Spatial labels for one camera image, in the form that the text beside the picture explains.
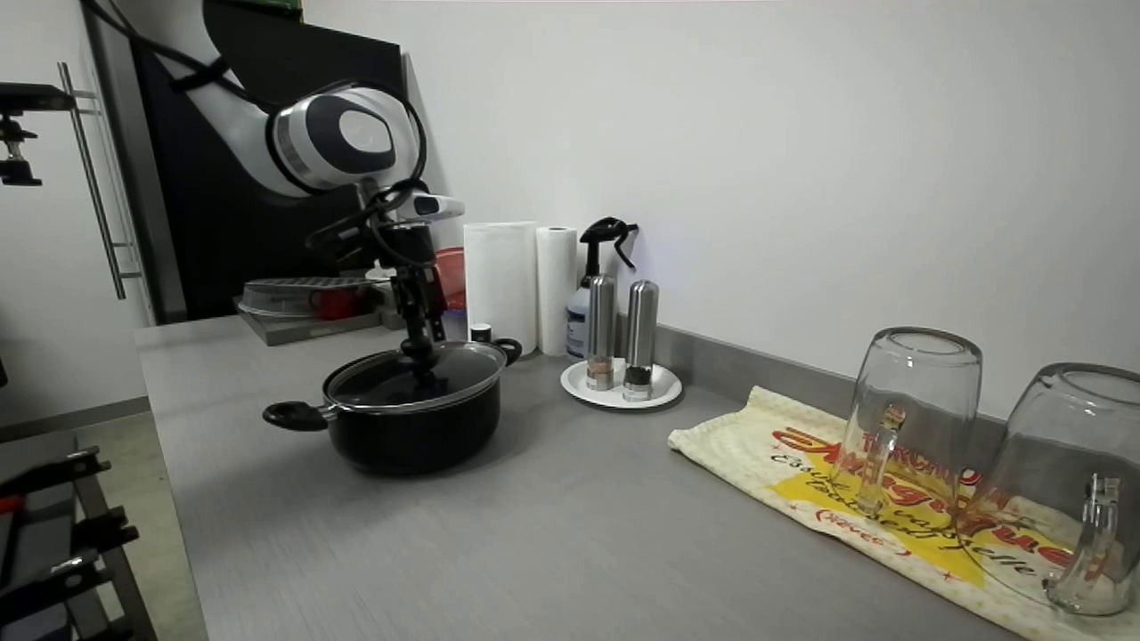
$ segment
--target paper towel roll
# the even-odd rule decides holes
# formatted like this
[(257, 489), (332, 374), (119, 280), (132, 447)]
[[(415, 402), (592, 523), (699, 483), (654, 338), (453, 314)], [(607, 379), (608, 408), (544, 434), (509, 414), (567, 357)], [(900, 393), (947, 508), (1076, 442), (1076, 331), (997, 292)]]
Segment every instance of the paper towel roll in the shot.
[(567, 304), (576, 288), (576, 231), (538, 229), (538, 348), (567, 357)]
[(465, 325), (491, 325), (496, 338), (538, 345), (533, 223), (462, 223)]

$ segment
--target clear glass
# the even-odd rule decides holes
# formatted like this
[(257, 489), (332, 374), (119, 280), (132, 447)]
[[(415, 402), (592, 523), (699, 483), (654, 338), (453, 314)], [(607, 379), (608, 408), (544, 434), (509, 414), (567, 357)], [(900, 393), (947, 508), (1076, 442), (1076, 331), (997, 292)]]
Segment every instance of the clear glass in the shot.
[(907, 521), (911, 535), (947, 529), (979, 383), (982, 354), (972, 341), (930, 328), (879, 331), (863, 357), (837, 452), (841, 494), (869, 521)]
[(1019, 592), (1080, 616), (1128, 610), (1140, 558), (1140, 374), (1042, 367), (1007, 418), (966, 528), (982, 558), (1019, 563), (1019, 574), (1003, 574)]

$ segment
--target white plate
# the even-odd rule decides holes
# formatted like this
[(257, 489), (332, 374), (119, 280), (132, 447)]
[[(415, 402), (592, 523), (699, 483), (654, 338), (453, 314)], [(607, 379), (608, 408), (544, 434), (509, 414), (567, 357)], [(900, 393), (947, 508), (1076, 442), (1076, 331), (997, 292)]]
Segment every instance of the white plate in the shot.
[(679, 394), (679, 379), (666, 367), (652, 367), (652, 394), (646, 402), (623, 398), (623, 379), (627, 379), (627, 363), (611, 360), (611, 388), (597, 393), (585, 383), (585, 360), (576, 360), (573, 367), (563, 369), (563, 388), (567, 394), (592, 402), (592, 405), (608, 405), (608, 408), (623, 408), (623, 414), (639, 414), (639, 408), (654, 408), (654, 405), (668, 405)]

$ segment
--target pot handle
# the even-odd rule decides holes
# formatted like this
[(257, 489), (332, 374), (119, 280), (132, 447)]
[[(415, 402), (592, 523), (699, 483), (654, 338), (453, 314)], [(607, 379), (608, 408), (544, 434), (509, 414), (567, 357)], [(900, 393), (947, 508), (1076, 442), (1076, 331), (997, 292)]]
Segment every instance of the pot handle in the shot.
[(496, 338), (491, 345), (506, 357), (506, 363), (516, 363), (522, 357), (522, 341), (516, 338)]
[(309, 405), (309, 402), (275, 402), (259, 418), (280, 431), (325, 431), (326, 427), (322, 405)]

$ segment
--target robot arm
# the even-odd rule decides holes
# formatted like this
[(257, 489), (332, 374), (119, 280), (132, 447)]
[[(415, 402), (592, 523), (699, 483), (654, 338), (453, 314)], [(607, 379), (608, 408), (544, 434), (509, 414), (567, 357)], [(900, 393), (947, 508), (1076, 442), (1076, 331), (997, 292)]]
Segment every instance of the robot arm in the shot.
[[(414, 185), (423, 172), (423, 128), (401, 100), (369, 85), (313, 91), (276, 113), (242, 97), (242, 82), (218, 64), (218, 46), (202, 21), (202, 0), (85, 0), (104, 21), (153, 44), (174, 82), (195, 82), (187, 100), (225, 140), (252, 183), (276, 197), (309, 197), (355, 185), (369, 203), (380, 191)], [(415, 197), (415, 205), (388, 210), (414, 223), (427, 215), (457, 215), (457, 203)]]
[(380, 244), (380, 259), (394, 263), (394, 307), (408, 333), (401, 354), (415, 363), (431, 360), (431, 338), (440, 338), (440, 292), (427, 223), (462, 205), (431, 197), (419, 183), (427, 135), (415, 109), (380, 88), (341, 85), (268, 113), (218, 64), (202, 0), (83, 5), (119, 32), (151, 44), (170, 77), (193, 85), (195, 109), (268, 191), (309, 197), (341, 185), (360, 191), (363, 215), (332, 223), (326, 235), (368, 235)]

